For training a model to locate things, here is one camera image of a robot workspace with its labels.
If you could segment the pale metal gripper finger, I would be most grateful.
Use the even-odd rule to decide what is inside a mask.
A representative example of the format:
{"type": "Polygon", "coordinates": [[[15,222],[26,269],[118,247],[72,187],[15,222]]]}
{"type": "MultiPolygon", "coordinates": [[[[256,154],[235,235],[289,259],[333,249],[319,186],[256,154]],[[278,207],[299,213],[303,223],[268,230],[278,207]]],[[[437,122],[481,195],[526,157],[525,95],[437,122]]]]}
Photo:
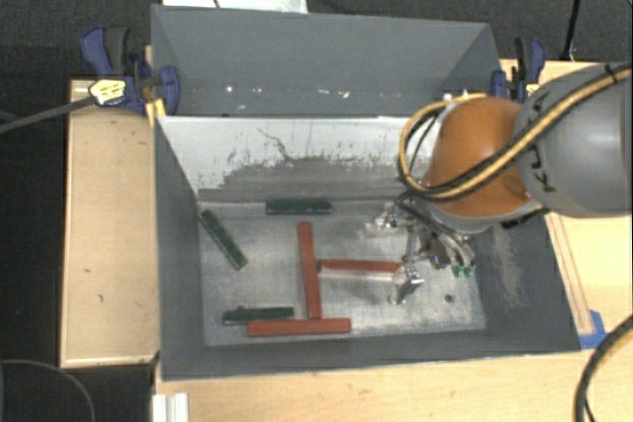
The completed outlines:
{"type": "Polygon", "coordinates": [[[370,238],[404,233],[411,223],[410,216],[396,206],[384,209],[366,223],[366,235],[370,238]]]}
{"type": "Polygon", "coordinates": [[[392,279],[392,304],[401,305],[425,283],[420,270],[412,264],[399,267],[392,279]]]}

